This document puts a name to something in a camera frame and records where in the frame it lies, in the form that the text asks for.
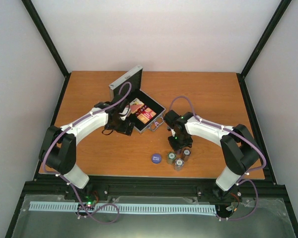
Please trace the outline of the brown poker chip stack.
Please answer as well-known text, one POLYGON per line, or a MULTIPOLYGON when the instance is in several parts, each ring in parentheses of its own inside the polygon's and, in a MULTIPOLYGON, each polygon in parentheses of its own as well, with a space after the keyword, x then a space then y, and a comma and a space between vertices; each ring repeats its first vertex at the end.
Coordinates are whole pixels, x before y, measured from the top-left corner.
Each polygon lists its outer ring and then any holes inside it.
POLYGON ((184 162, 186 162, 186 161, 188 161, 190 155, 191 155, 191 151, 189 149, 184 149, 181 154, 181 159, 184 162))

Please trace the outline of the green poker chip stack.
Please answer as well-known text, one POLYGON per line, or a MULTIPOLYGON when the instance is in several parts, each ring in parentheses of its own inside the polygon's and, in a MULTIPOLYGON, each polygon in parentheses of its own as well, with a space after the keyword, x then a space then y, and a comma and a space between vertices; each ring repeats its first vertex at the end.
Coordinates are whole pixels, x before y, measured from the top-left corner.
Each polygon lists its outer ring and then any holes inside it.
POLYGON ((167 160, 166 161, 167 161, 168 164, 172 165, 174 163, 175 159, 176 159, 176 154, 175 153, 169 152, 167 154, 167 160))

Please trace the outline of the red card deck box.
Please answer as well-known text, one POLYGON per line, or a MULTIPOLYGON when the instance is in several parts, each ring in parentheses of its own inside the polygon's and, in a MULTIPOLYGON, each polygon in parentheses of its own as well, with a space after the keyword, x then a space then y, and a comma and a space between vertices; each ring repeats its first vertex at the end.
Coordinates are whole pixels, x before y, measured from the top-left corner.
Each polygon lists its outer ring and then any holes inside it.
POLYGON ((139 119, 143 124, 148 123, 155 115, 156 112, 147 106, 141 107, 136 112, 137 119, 139 119))
POLYGON ((135 114, 140 108, 142 108, 145 104, 138 98, 135 98, 130 102, 130 110, 131 114, 135 114))

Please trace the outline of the aluminium poker case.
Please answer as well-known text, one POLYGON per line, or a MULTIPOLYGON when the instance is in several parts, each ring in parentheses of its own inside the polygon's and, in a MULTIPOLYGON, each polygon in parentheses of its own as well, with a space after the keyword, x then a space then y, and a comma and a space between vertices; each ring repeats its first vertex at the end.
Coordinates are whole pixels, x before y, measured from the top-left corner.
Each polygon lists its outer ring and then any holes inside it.
POLYGON ((127 96, 130 109, 128 119, 135 123, 135 129, 139 133, 147 129, 154 132, 163 124, 166 108, 141 89, 142 75, 143 67, 137 65, 110 83, 110 98, 113 99, 117 94, 125 95, 129 85, 122 85, 130 82, 132 87, 127 96))

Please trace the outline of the grey poker chip stack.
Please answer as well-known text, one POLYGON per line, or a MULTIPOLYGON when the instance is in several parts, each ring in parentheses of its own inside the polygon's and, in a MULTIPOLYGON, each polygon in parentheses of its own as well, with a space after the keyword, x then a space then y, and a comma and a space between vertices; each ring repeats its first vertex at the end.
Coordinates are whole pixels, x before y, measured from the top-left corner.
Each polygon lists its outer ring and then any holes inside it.
POLYGON ((174 169, 180 171, 183 169, 184 161, 181 158, 178 158, 174 161, 174 169))

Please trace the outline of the blue small blind button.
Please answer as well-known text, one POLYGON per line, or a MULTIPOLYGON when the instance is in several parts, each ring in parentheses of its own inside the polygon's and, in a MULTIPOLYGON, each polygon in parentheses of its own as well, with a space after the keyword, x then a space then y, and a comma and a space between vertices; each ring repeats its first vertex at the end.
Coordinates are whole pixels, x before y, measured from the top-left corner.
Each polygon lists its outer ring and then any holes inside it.
POLYGON ((162 161, 162 156, 159 153, 154 153, 151 157, 151 161, 154 164, 159 164, 162 161))

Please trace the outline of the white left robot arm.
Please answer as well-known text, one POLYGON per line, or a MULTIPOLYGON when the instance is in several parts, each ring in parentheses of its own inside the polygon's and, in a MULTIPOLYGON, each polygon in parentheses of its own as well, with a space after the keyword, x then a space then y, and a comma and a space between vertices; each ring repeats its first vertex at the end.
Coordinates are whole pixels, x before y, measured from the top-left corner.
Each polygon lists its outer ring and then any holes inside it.
POLYGON ((88 175, 76 163, 76 147, 85 137, 101 127, 103 131, 116 131, 130 136, 135 125, 127 119, 130 111, 130 103, 126 99, 120 103, 101 102, 69 124, 50 126, 39 153, 43 167, 54 169, 56 175, 63 176, 67 183, 76 187, 75 192, 81 199, 89 199, 93 195, 93 186, 88 184, 88 175))

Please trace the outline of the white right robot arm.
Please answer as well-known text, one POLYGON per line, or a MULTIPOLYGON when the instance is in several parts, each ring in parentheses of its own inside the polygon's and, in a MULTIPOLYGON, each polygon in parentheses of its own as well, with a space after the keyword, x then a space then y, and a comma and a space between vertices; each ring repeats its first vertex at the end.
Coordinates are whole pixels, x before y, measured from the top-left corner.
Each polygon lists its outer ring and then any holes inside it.
POLYGON ((216 187, 223 192, 229 191, 243 175, 252 171, 251 167, 258 159, 265 160, 250 131, 242 124, 225 126, 191 112, 180 116, 173 110, 167 112, 163 120, 172 133, 168 142, 174 151, 191 148, 192 136, 208 140, 222 149, 225 168, 216 179, 216 187))

